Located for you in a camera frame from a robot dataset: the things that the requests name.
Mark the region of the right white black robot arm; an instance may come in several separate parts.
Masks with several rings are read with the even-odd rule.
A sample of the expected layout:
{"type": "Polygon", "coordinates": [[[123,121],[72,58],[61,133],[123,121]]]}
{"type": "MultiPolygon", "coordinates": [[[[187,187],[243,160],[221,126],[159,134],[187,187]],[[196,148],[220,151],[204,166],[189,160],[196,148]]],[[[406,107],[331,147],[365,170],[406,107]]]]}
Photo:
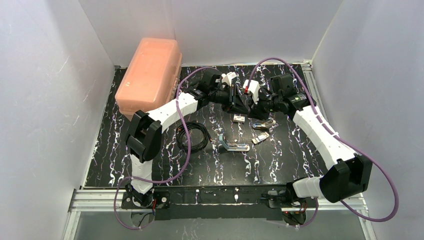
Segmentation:
{"type": "Polygon", "coordinates": [[[372,162],[336,138],[315,101],[306,91],[297,91],[289,73],[270,79],[272,90],[258,81],[246,80],[243,91],[249,95],[250,118],[265,120],[281,112],[306,134],[324,160],[327,172],[319,177],[305,177],[287,183],[283,199],[296,202],[305,198],[326,199],[337,203],[368,189],[372,162]]]}

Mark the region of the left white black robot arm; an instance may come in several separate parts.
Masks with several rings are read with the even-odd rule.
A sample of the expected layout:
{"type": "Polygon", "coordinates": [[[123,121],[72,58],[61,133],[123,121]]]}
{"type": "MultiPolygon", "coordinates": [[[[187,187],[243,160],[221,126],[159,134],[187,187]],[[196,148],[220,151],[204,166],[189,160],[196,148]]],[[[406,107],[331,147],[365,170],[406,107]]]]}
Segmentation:
{"type": "Polygon", "coordinates": [[[170,102],[143,112],[138,110],[132,117],[125,136],[132,164],[131,183],[125,190],[131,199],[144,208],[153,202],[152,189],[165,180],[153,180],[153,159],[162,148],[162,134],[177,121],[181,121],[183,131],[188,131],[184,117],[195,113],[209,103],[220,104],[229,114],[246,115],[248,108],[237,90],[235,72],[221,73],[212,67],[202,67],[201,80],[195,85],[182,89],[177,87],[176,98],[170,102]]]}

